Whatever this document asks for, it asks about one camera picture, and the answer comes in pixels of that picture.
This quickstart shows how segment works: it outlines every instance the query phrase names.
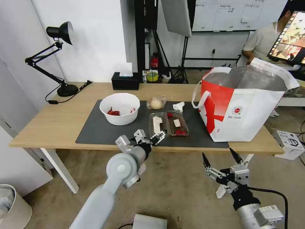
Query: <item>bag handle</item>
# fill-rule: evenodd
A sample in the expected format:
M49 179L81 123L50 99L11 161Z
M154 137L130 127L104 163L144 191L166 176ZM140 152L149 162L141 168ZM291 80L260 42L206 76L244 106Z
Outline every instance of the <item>bag handle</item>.
M194 104L194 100L195 100L195 97L196 97L198 88L199 88L199 86L200 86L200 83L201 83L201 81L199 81L198 84L196 85L195 90L194 90L194 92L193 92L193 96L192 96L192 105L193 105L193 108L195 108L195 109L196 109L196 108L201 108L201 107L204 105L204 103L205 103L207 97L211 95L211 93L210 93L209 91L205 91L205 92L203 93L203 95L201 96L201 99L200 99L198 105L196 106L196 105Z

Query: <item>black desk lamp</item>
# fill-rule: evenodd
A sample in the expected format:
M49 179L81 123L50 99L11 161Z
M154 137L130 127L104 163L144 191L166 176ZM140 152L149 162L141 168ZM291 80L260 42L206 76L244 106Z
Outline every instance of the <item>black desk lamp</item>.
M60 88L57 90L57 94L61 97L68 97L78 93L78 87L73 84L66 84L64 79L58 78L57 76L47 72L46 70L42 69L41 67L37 66L37 63L42 61L43 59L47 58L48 56L58 52L62 49L63 43L59 41L59 38L63 39L68 44L72 45L74 42L74 31L71 22L65 22L60 27L47 27L46 29L47 34L56 41L50 47L42 50L41 52L25 59L26 64L32 66L34 69L40 71L41 73L45 74L46 76L50 77L52 80L55 80L60 84ZM57 47L55 51L47 55L39 56L40 54L44 53L45 51L51 49L52 47Z

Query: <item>trash bin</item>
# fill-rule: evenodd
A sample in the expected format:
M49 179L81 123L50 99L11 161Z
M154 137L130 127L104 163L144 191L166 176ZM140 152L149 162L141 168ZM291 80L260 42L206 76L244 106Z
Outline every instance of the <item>trash bin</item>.
M0 184L0 188L11 189L15 195L12 207L0 223L0 229L23 229L32 216L32 207L24 201L13 186Z

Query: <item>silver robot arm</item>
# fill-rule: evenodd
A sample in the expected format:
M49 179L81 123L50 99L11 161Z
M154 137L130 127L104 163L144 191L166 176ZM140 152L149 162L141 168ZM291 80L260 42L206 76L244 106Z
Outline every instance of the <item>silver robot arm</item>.
M261 202L249 190L248 162L230 148L237 165L218 171L212 168L207 157L202 153L205 174L217 183L225 186L226 192L233 197L233 208L238 212L243 229L273 229L276 223L284 219L276 205L261 207Z
M140 179L146 169L144 161L148 158L151 146L159 144L165 135L166 131L161 131L148 140L144 131L139 129L131 139L137 143L135 146L130 145L125 135L120 136L115 143L122 153L114 155L108 161L108 178L105 184L98 186L90 194L70 229L102 229L115 205L119 186L129 188Z

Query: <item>computer monitor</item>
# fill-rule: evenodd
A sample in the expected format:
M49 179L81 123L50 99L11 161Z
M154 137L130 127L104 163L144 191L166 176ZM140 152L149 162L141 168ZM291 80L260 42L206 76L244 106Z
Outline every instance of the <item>computer monitor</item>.
M267 56L272 60L305 66L305 12L293 12Z

